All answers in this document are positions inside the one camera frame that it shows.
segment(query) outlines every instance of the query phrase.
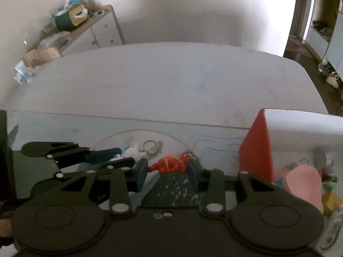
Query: cardboard box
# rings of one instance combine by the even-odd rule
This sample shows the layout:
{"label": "cardboard box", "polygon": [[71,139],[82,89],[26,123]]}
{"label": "cardboard box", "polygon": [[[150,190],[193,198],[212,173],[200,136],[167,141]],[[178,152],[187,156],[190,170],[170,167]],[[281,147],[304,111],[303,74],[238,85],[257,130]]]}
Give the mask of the cardboard box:
{"label": "cardboard box", "polygon": [[343,117],[262,109],[239,148],[239,170],[274,183],[286,165],[303,158],[313,165],[318,151],[343,152]]}
{"label": "cardboard box", "polygon": [[44,63],[54,61],[61,58],[60,53],[54,47],[47,49],[33,49],[24,55],[24,62],[29,67],[40,66]]}

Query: pink object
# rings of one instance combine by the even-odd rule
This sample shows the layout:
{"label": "pink object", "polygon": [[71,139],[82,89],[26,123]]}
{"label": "pink object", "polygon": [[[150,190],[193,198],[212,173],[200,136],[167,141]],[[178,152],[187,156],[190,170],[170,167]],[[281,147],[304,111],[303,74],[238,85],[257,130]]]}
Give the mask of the pink object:
{"label": "pink object", "polygon": [[284,189],[294,196],[321,208],[321,178],[318,171],[310,165],[294,168],[282,178]]}

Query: dark green mat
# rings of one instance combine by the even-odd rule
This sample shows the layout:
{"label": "dark green mat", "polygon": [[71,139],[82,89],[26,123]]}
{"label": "dark green mat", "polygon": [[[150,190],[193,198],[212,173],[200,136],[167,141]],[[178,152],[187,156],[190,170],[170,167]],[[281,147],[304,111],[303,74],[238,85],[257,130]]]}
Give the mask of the dark green mat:
{"label": "dark green mat", "polygon": [[205,192],[195,193],[187,173],[162,174],[144,196],[145,207],[187,207],[202,205]]}

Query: door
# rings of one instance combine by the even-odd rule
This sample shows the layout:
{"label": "door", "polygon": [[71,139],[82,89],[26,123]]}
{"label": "door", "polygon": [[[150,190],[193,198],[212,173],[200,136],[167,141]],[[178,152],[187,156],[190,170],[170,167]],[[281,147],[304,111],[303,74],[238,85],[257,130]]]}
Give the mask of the door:
{"label": "door", "polygon": [[306,0],[295,0],[294,15],[289,34],[298,36],[305,15]]}

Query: red toy figure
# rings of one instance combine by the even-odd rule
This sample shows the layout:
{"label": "red toy figure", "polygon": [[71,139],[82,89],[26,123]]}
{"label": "red toy figure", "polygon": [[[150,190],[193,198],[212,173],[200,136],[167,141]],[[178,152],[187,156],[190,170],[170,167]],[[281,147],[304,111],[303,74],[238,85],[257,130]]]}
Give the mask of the red toy figure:
{"label": "red toy figure", "polygon": [[176,173],[179,171],[184,173],[187,171],[187,162],[190,158],[193,158],[191,153],[185,153],[177,158],[172,154],[166,154],[157,163],[149,166],[148,172],[158,170],[160,174]]}

